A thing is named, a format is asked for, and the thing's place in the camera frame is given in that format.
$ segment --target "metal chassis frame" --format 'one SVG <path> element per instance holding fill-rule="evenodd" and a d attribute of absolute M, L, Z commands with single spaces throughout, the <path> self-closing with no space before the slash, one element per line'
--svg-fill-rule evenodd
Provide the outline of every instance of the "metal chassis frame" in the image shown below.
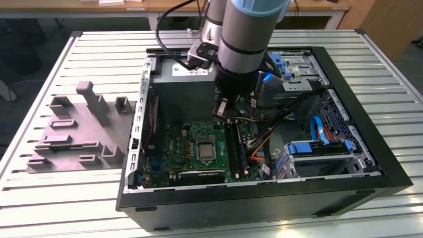
<path fill-rule="evenodd" d="M 137 190 L 131 192 L 126 189 L 125 174 L 129 173 L 129 171 L 126 171 L 126 173 L 123 173 L 121 182 L 117 204 L 118 211 L 130 211 L 134 209 L 149 209 L 149 211 L 151 211 L 151 209 L 157 209 L 157 207 L 161 205 L 302 195 L 310 193 L 318 194 L 322 192 L 354 191 L 357 194 L 371 194 L 342 207 L 341 210 L 329 213 L 323 212 L 321 214 L 314 214 L 315 216 L 329 216 L 339 215 L 375 197 L 391 195 L 413 185 L 413 182 L 394 156 L 387 143 L 385 142 L 385 139 L 370 119 L 367 112 L 363 109 L 362 104 L 358 101 L 358 98 L 335 66 L 326 49 L 323 47 L 270 47 L 270 49 L 310 49 L 313 51 L 338 93 L 341 101 L 345 104 L 345 108 L 349 114 L 354 115 L 354 121 L 351 123 L 357 127 L 374 158 L 382 167 L 383 175 L 365 178 L 263 183 L 261 186 L 249 185 L 237 188 L 230 186 L 217 186 L 209 189 L 209 193 L 206 195 L 202 189 L 178 190 L 173 188 L 163 189 L 161 192 L 138 192 Z"/>

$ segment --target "blue latch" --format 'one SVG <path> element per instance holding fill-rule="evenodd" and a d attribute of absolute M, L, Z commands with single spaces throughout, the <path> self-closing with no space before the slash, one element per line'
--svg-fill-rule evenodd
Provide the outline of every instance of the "blue latch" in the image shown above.
<path fill-rule="evenodd" d="M 313 150 L 311 150 L 311 146 L 310 146 L 310 143 L 309 142 L 297 142 L 297 143 L 293 143 L 294 146 L 295 146 L 295 150 L 299 154 L 302 153 L 311 153 Z"/>
<path fill-rule="evenodd" d="M 295 150 L 295 147 L 293 144 L 289 144 L 289 151 L 290 151 L 290 154 L 295 154 L 297 153 L 297 150 Z"/>
<path fill-rule="evenodd" d="M 349 152 L 351 152 L 354 149 L 353 142 L 346 140 L 345 143 L 346 143 L 346 147 L 347 147 Z"/>
<path fill-rule="evenodd" d="M 282 77 L 285 79 L 291 79 L 293 78 L 293 75 L 289 71 L 289 69 L 286 68 L 286 61 L 285 59 L 281 57 L 281 55 L 278 53 L 269 53 L 275 65 L 279 67 L 281 69 L 281 72 L 282 72 Z"/>

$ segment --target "aluminum table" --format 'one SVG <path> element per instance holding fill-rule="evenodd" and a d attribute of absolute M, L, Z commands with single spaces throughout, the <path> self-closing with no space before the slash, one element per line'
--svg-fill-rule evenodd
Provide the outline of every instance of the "aluminum table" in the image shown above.
<path fill-rule="evenodd" d="M 162 33 L 170 47 L 190 47 L 185 31 Z M 355 31 L 275 31 L 271 46 L 325 46 L 385 136 L 414 186 L 342 216 L 149 234 L 115 211 L 121 170 L 28 174 L 27 160 L 43 134 L 57 95 L 74 103 L 90 80 L 107 101 L 137 100 L 153 32 L 85 32 L 70 38 L 0 162 L 3 237 L 391 237 L 423 234 L 423 97 L 366 35 Z"/>

